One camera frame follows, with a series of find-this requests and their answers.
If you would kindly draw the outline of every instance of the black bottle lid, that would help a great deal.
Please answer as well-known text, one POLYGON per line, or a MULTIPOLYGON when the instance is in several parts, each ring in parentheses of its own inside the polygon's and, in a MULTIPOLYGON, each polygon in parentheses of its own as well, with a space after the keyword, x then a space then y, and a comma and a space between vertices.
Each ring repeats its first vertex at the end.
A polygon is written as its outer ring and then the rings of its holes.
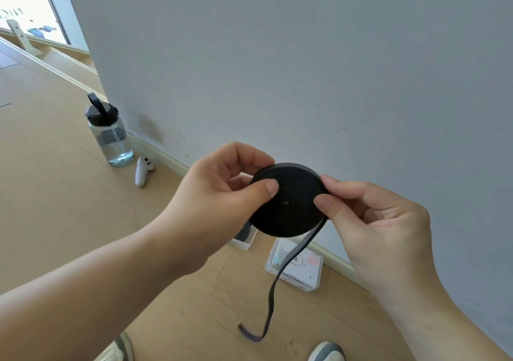
POLYGON ((86 118, 93 126, 111 126, 118 120, 119 111, 109 103, 102 102, 90 92, 87 97, 92 105, 86 110, 86 118))

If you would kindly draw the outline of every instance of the white box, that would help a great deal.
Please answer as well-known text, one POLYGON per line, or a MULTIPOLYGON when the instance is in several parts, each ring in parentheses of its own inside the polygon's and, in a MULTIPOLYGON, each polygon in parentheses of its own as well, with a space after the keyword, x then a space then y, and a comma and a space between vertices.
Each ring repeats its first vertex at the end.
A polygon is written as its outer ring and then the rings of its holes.
POLYGON ((248 237, 246 238, 246 241, 239 241, 236 239, 233 239, 230 241, 230 243, 233 246, 236 246, 237 248, 241 248, 242 250, 249 250, 249 247, 251 246, 251 243, 253 242, 255 235, 256 235, 257 229, 251 225, 251 229, 249 231, 248 237))
MULTIPOLYGON (((277 275, 285 256, 297 245, 297 243, 285 238, 277 238, 271 249, 269 260, 266 262, 265 270, 277 275)), ((313 253, 310 249, 305 249, 287 265, 279 278, 301 288, 303 291, 313 291, 321 283, 322 262, 322 256, 313 253)))

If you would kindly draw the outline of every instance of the white controller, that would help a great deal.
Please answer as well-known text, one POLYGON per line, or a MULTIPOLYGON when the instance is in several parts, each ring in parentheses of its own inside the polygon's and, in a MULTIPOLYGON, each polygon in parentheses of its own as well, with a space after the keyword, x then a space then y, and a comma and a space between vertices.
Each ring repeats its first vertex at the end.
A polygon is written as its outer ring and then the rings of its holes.
POLYGON ((146 182, 148 171, 153 171, 155 166, 148 157, 139 157, 137 160, 137 169, 135 170, 135 185, 142 187, 146 182))

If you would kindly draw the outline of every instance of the black strap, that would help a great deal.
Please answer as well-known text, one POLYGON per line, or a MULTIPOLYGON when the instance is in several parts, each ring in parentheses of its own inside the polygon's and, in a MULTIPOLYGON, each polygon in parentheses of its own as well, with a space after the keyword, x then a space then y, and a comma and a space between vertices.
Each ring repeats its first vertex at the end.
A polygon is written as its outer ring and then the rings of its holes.
POLYGON ((241 323, 241 324, 239 324, 238 327, 239 327, 240 332, 246 338, 252 340, 253 342, 260 342, 262 339, 264 339, 264 337, 267 334, 267 331, 269 330, 269 324, 271 323, 271 318, 273 317, 273 312, 274 312, 274 288, 276 287, 276 283, 278 282, 279 276, 281 275, 283 270, 287 267, 287 265, 289 265, 292 262, 292 260, 294 260, 296 258, 296 256, 298 254, 300 254, 306 248, 306 246, 315 238, 315 236, 323 228, 323 226, 324 226, 324 224, 326 223, 327 220, 328 220, 328 218, 324 217, 322 219, 322 221, 314 229, 309 231, 308 234, 306 235, 306 237, 304 237, 302 239, 302 241, 294 249, 292 249, 289 252, 289 254, 287 254, 285 259, 283 260, 281 268, 278 271, 278 274, 276 275, 276 278, 273 281, 273 284, 271 285, 271 288, 269 289, 269 298, 268 298, 269 309, 268 309, 268 312, 267 312, 267 319, 265 320, 264 331, 262 332, 262 335, 251 334, 248 331, 248 329, 246 329, 244 327, 244 325, 241 323))

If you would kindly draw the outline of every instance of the left hand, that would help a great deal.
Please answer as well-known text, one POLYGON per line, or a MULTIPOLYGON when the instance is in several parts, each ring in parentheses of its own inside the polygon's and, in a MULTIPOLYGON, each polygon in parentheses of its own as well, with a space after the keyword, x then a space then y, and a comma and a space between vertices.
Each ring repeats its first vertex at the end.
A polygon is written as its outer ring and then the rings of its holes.
POLYGON ((226 245, 249 217, 278 192, 274 179, 249 185, 251 175, 274 164, 268 154, 232 142, 197 161, 182 180, 167 208, 158 216, 164 233, 183 248, 185 271, 201 268, 226 245))

